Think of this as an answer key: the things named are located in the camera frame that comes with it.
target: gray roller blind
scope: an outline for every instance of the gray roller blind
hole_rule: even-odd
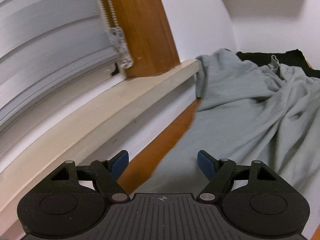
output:
[[[0,131],[55,89],[118,59],[98,0],[0,0]]]

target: triangular cutout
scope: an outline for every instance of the triangular cutout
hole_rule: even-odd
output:
[[[67,180],[69,179],[69,172],[66,167],[59,171],[51,180]]]
[[[259,180],[276,180],[269,172],[267,172],[263,167],[260,167],[258,172]]]

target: wall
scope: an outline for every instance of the wall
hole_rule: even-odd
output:
[[[300,49],[320,69],[320,0],[224,0],[243,52]]]
[[[236,50],[222,0],[162,0],[180,61],[220,48]]]

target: black fabric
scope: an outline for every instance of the black fabric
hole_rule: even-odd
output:
[[[298,49],[287,51],[286,53],[242,53],[240,51],[237,53],[237,56],[242,61],[250,60],[259,67],[270,64],[272,55],[275,55],[281,64],[301,67],[308,77],[320,78],[320,70],[310,68],[303,53]]]

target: gray bed sheet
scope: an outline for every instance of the gray bed sheet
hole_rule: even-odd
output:
[[[308,200],[310,239],[320,224],[320,79],[275,56],[262,67],[225,49],[197,59],[194,121],[135,193],[198,195],[208,183],[199,150],[241,165],[262,160]]]

